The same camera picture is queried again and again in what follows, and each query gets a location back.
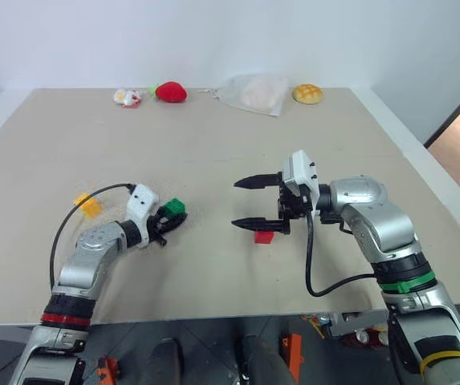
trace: yellow block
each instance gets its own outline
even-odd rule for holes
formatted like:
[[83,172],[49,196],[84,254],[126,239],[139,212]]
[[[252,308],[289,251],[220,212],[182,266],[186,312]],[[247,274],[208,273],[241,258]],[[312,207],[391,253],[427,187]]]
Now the yellow block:
[[[86,197],[88,197],[88,194],[82,194],[75,200],[75,205],[78,205],[81,201],[83,201]],[[88,201],[86,201],[83,205],[80,206],[80,210],[83,211],[83,213],[89,217],[89,218],[96,218],[98,215],[101,214],[103,211],[103,204],[101,201],[96,198],[92,197]]]

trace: small white toy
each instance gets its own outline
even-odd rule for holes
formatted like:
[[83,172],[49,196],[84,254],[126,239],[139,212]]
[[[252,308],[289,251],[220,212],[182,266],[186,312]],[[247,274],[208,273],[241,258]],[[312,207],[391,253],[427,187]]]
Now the small white toy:
[[125,90],[121,88],[114,94],[114,102],[121,104],[123,108],[137,108],[142,101],[142,96],[137,90]]

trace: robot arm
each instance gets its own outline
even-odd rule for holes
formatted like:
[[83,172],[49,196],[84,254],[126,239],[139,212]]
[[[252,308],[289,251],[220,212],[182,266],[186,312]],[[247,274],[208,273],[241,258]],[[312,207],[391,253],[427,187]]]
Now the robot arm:
[[[411,220],[370,176],[330,184],[317,184],[317,179],[306,153],[294,153],[275,175],[280,220],[245,218],[234,225],[289,233],[289,220],[299,217],[311,223],[319,215],[323,224],[340,223],[371,264],[389,309],[390,344],[404,368],[421,373],[428,384],[460,384],[460,315],[425,259]],[[271,175],[250,176],[235,186],[263,188],[272,181]]]
[[85,362],[75,353],[85,348],[96,301],[113,262],[133,247],[150,241],[165,244],[161,234],[186,218],[182,210],[162,206],[150,215],[158,196],[143,184],[131,191],[126,220],[84,231],[65,263],[51,299],[19,359],[13,385],[76,385],[83,383]]

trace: yellow bread toy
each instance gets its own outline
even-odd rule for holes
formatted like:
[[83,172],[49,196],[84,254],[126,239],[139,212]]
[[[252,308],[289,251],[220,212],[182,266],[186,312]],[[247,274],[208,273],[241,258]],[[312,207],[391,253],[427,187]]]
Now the yellow bread toy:
[[302,104],[316,104],[323,98],[323,92],[313,84],[300,84],[292,92],[292,97]]

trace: yellow cable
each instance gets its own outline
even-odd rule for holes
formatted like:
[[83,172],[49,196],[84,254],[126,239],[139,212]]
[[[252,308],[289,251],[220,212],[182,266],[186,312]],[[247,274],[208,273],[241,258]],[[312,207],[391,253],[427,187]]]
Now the yellow cable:
[[439,351],[438,353],[428,355],[421,361],[421,364],[419,365],[421,374],[424,374],[426,367],[436,359],[447,359],[451,357],[460,357],[460,351]]
[[318,325],[313,319],[309,318],[308,321],[311,323],[311,325],[314,327],[315,330],[319,333],[320,337],[322,339],[326,339],[326,336],[323,334],[323,332],[320,329],[320,325]]

